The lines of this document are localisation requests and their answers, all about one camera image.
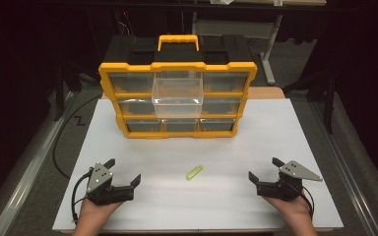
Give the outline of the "white table mat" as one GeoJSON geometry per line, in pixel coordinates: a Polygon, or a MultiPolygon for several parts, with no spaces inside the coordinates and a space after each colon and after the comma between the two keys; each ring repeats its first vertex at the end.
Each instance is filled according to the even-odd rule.
{"type": "Polygon", "coordinates": [[[160,140],[125,138],[111,102],[101,99],[53,227],[73,229],[71,195],[86,191],[79,178],[97,162],[114,158],[113,185],[127,185],[138,175],[141,183],[134,200],[110,217],[107,232],[282,230],[278,212],[257,196],[248,179],[251,171],[262,181],[276,181],[273,157],[320,171],[288,99],[249,100],[233,138],[160,140]],[[186,180],[198,165],[204,169],[186,180]]]}

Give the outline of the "grey metal stand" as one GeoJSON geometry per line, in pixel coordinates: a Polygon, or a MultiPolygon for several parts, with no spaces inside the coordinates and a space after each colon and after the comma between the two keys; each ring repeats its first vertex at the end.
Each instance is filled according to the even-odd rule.
{"type": "Polygon", "coordinates": [[[194,13],[192,17],[192,33],[210,36],[242,34],[248,38],[266,39],[267,47],[259,54],[259,56],[267,84],[274,86],[276,81],[270,64],[270,55],[279,32],[282,19],[282,15],[277,15],[271,23],[203,20],[198,17],[197,13],[194,13]]]}

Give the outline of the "person's right hand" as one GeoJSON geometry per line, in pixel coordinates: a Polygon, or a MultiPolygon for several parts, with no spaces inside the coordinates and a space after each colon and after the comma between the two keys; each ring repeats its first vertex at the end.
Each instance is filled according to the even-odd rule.
{"type": "Polygon", "coordinates": [[[270,197],[264,197],[264,200],[280,213],[287,224],[311,222],[309,206],[301,197],[288,202],[270,197]]]}

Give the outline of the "set of closed clear drawers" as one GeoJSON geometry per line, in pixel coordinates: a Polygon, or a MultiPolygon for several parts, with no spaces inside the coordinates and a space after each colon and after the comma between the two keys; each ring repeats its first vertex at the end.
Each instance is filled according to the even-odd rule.
{"type": "Polygon", "coordinates": [[[116,102],[129,133],[229,132],[239,111],[247,72],[201,72],[204,101],[199,118],[158,118],[152,104],[155,73],[111,73],[116,102]]]}

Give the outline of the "small light green stick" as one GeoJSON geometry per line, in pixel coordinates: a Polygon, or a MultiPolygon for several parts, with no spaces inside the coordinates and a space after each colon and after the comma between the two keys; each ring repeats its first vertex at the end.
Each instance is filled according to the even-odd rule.
{"type": "Polygon", "coordinates": [[[186,175],[186,180],[190,181],[192,178],[194,178],[198,173],[200,173],[204,169],[203,165],[196,166],[193,170],[191,170],[186,175]]]}

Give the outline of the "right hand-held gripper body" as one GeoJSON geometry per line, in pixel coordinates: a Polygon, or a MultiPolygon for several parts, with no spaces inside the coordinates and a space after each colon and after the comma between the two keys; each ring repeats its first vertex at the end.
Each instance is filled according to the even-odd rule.
{"type": "Polygon", "coordinates": [[[323,178],[296,161],[290,161],[278,167],[279,179],[274,182],[262,182],[256,187],[257,195],[283,201],[296,199],[303,190],[302,181],[322,182],[323,178]]]}

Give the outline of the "aluminium floor rail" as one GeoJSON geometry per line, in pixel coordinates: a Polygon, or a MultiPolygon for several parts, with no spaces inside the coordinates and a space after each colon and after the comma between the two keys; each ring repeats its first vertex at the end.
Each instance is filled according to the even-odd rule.
{"type": "Polygon", "coordinates": [[[61,131],[62,125],[67,120],[67,113],[73,107],[76,99],[77,97],[71,91],[67,93],[67,96],[63,99],[65,102],[65,110],[61,113],[58,121],[51,122],[41,146],[33,153],[29,165],[24,171],[10,199],[0,214],[0,236],[7,235],[7,232],[25,203],[32,189],[33,183],[35,182],[35,179],[38,176],[48,153],[50,152],[50,148],[55,143],[56,137],[61,131]]]}
{"type": "Polygon", "coordinates": [[[323,122],[323,114],[319,108],[319,105],[316,103],[310,103],[309,106],[330,146],[337,169],[339,170],[339,176],[342,178],[347,195],[352,202],[364,231],[366,232],[367,236],[378,236],[378,224],[374,218],[374,215],[372,214],[371,209],[369,208],[368,201],[364,197],[361,189],[357,186],[357,182],[352,176],[346,159],[342,155],[334,135],[328,132],[323,122]]]}

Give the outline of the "black tripod stand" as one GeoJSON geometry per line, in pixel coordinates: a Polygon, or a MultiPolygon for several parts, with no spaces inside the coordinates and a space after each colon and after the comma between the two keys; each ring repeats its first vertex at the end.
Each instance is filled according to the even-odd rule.
{"type": "Polygon", "coordinates": [[[333,133],[332,117],[334,111],[334,94],[338,70],[333,66],[326,65],[311,75],[300,79],[283,88],[287,94],[298,89],[308,89],[306,98],[308,101],[324,101],[323,124],[329,134],[333,133]]]}
{"type": "Polygon", "coordinates": [[[55,69],[55,121],[58,121],[61,118],[62,113],[64,112],[64,86],[67,86],[69,91],[72,92],[80,92],[82,90],[79,72],[79,65],[73,61],[67,61],[64,64],[59,64],[55,69]]]}

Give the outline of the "person's left hand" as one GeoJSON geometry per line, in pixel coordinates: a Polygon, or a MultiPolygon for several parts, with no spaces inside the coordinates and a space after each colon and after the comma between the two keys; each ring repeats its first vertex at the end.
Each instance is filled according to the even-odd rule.
{"type": "Polygon", "coordinates": [[[104,224],[109,217],[121,207],[121,203],[106,206],[98,206],[88,199],[84,199],[81,205],[78,222],[94,222],[104,224]]]}

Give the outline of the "pulled-out clear plastic drawer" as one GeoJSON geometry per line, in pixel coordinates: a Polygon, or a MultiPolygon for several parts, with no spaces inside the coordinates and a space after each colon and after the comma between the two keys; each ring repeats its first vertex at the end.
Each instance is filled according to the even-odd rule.
{"type": "Polygon", "coordinates": [[[203,101],[201,72],[161,71],[155,73],[152,104],[158,118],[199,118],[203,101]]]}

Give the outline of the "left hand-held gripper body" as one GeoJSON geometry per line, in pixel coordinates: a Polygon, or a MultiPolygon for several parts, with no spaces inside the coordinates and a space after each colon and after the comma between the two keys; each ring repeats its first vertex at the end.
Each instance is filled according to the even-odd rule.
{"type": "Polygon", "coordinates": [[[134,199],[134,189],[130,186],[112,185],[113,173],[97,162],[92,170],[87,186],[87,197],[98,206],[123,203],[134,199]]]}

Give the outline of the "yellow black organizer case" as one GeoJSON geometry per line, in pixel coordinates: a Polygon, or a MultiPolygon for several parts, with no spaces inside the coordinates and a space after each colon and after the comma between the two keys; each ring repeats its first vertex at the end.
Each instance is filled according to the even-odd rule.
{"type": "Polygon", "coordinates": [[[112,38],[105,57],[98,68],[104,95],[111,101],[119,130],[130,139],[162,138],[229,138],[236,135],[243,115],[248,89],[255,79],[257,66],[243,36],[198,36],[195,34],[137,37],[119,35],[112,38]],[[111,73],[155,73],[161,71],[247,72],[242,102],[235,124],[229,132],[195,133],[129,133],[125,130],[111,73]]]}

